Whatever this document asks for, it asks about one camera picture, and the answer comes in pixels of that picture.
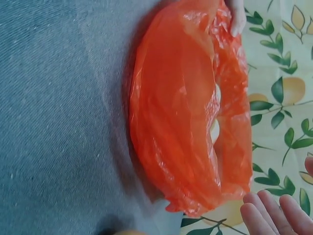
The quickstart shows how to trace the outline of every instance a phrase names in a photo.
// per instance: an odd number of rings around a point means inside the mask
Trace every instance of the floral tablecloth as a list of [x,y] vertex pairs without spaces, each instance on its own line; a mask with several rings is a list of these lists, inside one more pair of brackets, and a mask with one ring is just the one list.
[[[313,217],[313,1],[246,0],[243,43],[249,64],[253,132],[252,191],[292,195]],[[181,235],[248,234],[242,201],[184,217]]]

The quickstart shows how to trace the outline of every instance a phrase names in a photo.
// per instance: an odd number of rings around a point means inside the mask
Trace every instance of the plastic bag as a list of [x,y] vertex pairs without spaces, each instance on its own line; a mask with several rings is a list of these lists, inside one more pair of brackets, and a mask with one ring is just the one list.
[[222,0],[180,0],[156,15],[137,51],[131,139],[171,212],[199,216],[250,190],[247,66],[230,21]]

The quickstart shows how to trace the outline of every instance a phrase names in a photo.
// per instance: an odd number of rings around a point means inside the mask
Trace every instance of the finger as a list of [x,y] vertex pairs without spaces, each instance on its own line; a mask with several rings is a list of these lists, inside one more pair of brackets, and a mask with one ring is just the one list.
[[305,168],[308,171],[308,174],[313,177],[313,155],[308,154],[308,157],[305,160]]
[[279,203],[292,229],[297,234],[312,234],[313,221],[290,195],[281,196]]
[[274,231],[275,234],[279,234],[278,230],[270,217],[269,213],[267,212],[263,202],[261,201],[260,197],[255,193],[248,193],[244,196],[244,203],[252,203],[256,209],[260,212],[263,219],[268,223],[271,229]]
[[291,225],[272,195],[266,190],[258,192],[258,195],[272,218],[275,227],[278,229],[277,234],[293,234],[294,232],[292,231]]
[[241,34],[245,25],[246,25],[246,16],[242,15],[240,12],[234,11],[232,13],[233,20],[231,23],[231,35],[236,37],[238,34]]
[[243,221],[251,235],[274,235],[274,231],[264,220],[261,213],[252,203],[245,203],[240,208]]

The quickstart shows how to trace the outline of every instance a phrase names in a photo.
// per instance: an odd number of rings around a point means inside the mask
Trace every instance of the gray denim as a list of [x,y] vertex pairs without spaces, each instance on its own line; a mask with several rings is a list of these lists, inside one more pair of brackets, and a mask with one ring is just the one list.
[[179,234],[123,112],[158,2],[0,0],[0,234]]

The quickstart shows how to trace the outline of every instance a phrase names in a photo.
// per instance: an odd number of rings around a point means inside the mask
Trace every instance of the lemon print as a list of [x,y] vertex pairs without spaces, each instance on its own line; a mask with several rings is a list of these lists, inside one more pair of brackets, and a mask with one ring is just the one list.
[[313,177],[311,175],[303,171],[300,171],[299,174],[305,182],[307,182],[310,185],[313,185]]
[[293,105],[302,100],[305,93],[305,83],[298,77],[283,79],[284,105]]
[[[205,213],[203,217],[208,219],[214,219],[216,221],[220,221],[223,219],[226,219],[224,224],[228,226],[235,226],[238,224],[241,224],[243,222],[243,219],[240,214],[240,207],[243,205],[242,200],[236,200],[236,201],[229,201],[222,206],[216,208],[213,211],[210,211],[208,213]],[[216,223],[210,222],[208,220],[203,220],[204,223],[207,223],[209,225],[215,225]]]
[[263,95],[263,94],[260,94],[260,93],[253,93],[253,94],[250,94],[248,96],[249,98],[249,101],[250,102],[253,102],[253,101],[264,101],[264,102],[268,102],[268,98]]

